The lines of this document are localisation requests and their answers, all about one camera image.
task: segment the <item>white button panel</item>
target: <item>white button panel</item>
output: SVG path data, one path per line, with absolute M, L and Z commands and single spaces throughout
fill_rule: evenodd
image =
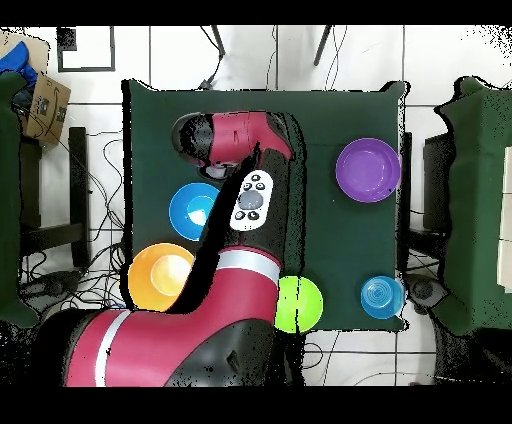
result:
M 272 181 L 272 177 L 265 171 L 252 171 L 245 177 L 240 187 L 235 207 L 231 213 L 230 226 L 233 230 L 251 231 L 261 227 L 265 223 L 273 187 L 274 182 Z M 255 209 L 242 209 L 239 200 L 241 200 L 243 193 L 247 193 L 251 190 L 261 195 L 263 203 Z

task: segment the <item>bowl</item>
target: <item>bowl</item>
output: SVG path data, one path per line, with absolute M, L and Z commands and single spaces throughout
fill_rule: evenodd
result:
M 376 319 L 388 319 L 400 313 L 405 302 L 404 286 L 393 278 L 370 278 L 361 288 L 361 305 Z
M 205 183 L 181 187 L 169 204 L 169 220 L 174 230 L 187 240 L 199 241 L 218 194 L 218 189 Z
M 274 326 L 286 333 L 304 333 L 320 320 L 324 308 L 322 293 L 305 277 L 279 279 L 279 298 Z
M 360 138 L 348 144 L 336 162 L 336 181 L 350 198 L 379 202 L 396 189 L 400 161 L 389 144 L 376 138 Z
M 164 312 L 178 299 L 192 269 L 194 256 L 170 243 L 146 247 L 128 270 L 128 290 L 139 309 Z

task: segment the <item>purple bowl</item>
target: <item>purple bowl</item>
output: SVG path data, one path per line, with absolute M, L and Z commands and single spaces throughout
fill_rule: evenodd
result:
M 336 181 L 350 198 L 379 202 L 396 189 L 400 179 L 398 155 L 376 138 L 360 138 L 346 146 L 336 162 Z

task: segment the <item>black chair leg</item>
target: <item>black chair leg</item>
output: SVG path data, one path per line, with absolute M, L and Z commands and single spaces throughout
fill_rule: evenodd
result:
M 219 54 L 221 57 L 226 55 L 226 50 L 224 50 L 224 44 L 222 44 L 222 40 L 220 38 L 219 30 L 217 25 L 211 25 L 213 36 L 215 37 L 215 41 L 217 42 L 217 47 L 219 48 Z
M 318 66 L 320 62 L 320 58 L 322 57 L 322 53 L 324 52 L 325 43 L 327 42 L 327 37 L 329 37 L 329 33 L 331 32 L 332 25 L 326 25 L 324 28 L 324 33 L 322 34 L 322 39 L 320 40 L 320 44 L 318 45 L 318 50 L 316 51 L 315 61 L 313 64 Z

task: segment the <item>white stripe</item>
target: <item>white stripe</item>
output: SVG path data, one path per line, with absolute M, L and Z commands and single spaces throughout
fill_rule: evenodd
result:
M 238 268 L 257 272 L 271 279 L 276 285 L 279 281 L 279 266 L 261 253 L 249 250 L 228 250 L 220 254 L 217 269 Z
M 94 380 L 96 381 L 96 387 L 105 387 L 105 374 L 107 372 L 107 359 L 108 359 L 108 351 L 110 346 L 112 345 L 112 341 L 121 327 L 123 321 L 128 318 L 130 315 L 130 311 L 126 310 L 121 312 L 110 327 L 108 327 L 105 335 L 103 336 L 103 340 L 101 341 L 100 348 L 98 350 L 98 356 L 96 357 L 96 366 L 94 367 Z

